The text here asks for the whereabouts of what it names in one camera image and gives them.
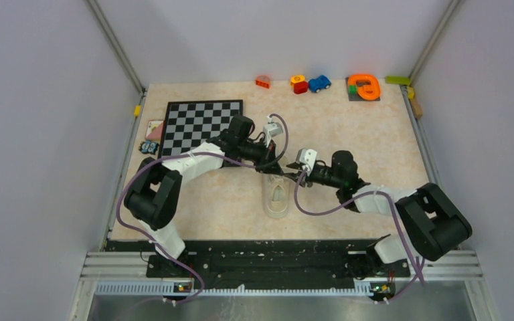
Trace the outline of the beige lace sneaker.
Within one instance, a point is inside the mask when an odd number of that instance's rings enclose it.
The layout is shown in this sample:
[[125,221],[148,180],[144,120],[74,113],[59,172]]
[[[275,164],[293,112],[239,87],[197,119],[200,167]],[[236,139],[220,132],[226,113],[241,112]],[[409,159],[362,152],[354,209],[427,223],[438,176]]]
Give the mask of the beige lace sneaker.
[[269,217],[281,219],[288,214],[292,181],[284,176],[262,176],[262,207]]

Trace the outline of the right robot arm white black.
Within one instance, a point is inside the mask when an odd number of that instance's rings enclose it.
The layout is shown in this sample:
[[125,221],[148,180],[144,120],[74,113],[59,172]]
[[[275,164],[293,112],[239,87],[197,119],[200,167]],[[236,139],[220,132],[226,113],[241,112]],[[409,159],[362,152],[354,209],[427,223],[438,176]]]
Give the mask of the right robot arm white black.
[[366,250],[366,268],[375,276],[384,275],[403,259],[437,261],[473,234],[469,221],[435,183],[412,190],[368,183],[360,178],[357,163],[347,150],[334,152],[330,165],[319,160],[312,149],[301,149],[296,160],[298,185],[333,187],[338,208],[379,213],[394,220],[397,233],[379,238]]

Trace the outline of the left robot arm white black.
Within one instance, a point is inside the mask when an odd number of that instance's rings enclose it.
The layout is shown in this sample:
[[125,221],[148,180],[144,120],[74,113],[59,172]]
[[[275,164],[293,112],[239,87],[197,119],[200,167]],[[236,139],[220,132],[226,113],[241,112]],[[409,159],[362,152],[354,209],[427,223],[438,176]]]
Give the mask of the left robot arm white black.
[[183,255],[185,243],[180,238],[173,218],[181,187],[197,177],[222,168],[225,163],[254,169],[258,173],[281,175],[273,138],[288,134],[288,126],[278,114],[268,115],[263,137],[252,140],[253,121],[236,115],[227,129],[191,151],[158,159],[146,158],[124,188],[119,207],[127,208],[142,228],[139,232],[153,242],[162,255],[163,269],[171,276],[185,273],[188,259]]

